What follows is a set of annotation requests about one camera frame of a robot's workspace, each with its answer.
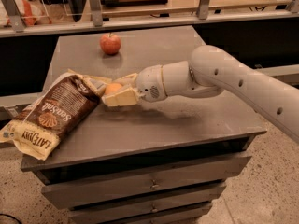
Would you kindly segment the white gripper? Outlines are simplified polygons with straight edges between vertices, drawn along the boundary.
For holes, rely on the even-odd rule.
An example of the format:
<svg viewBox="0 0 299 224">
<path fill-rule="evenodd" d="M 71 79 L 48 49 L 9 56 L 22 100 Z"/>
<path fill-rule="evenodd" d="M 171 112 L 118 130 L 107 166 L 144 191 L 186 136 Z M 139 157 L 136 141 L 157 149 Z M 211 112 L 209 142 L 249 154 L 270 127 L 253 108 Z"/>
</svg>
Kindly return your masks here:
<svg viewBox="0 0 299 224">
<path fill-rule="evenodd" d="M 158 102 L 166 98 L 163 84 L 163 70 L 160 65 L 155 65 L 143 69 L 139 74 L 132 73 L 114 80 L 122 87 L 111 94 L 103 95 L 102 101 L 106 106 L 128 106 L 136 105 L 140 99 L 138 91 L 144 100 L 148 102 Z"/>
</svg>

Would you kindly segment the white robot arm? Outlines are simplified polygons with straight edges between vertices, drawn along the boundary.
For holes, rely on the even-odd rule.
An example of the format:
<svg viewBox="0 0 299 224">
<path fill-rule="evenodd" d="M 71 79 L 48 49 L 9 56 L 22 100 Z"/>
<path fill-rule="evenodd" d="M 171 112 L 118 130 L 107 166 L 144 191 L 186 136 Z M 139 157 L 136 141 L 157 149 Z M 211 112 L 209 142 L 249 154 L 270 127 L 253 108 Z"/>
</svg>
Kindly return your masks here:
<svg viewBox="0 0 299 224">
<path fill-rule="evenodd" d="M 196 48 L 188 61 L 150 66 L 117 82 L 117 90 L 102 96 L 107 106 L 135 105 L 141 99 L 158 102 L 176 95 L 209 98 L 229 91 L 299 142 L 299 90 L 214 46 Z"/>
</svg>

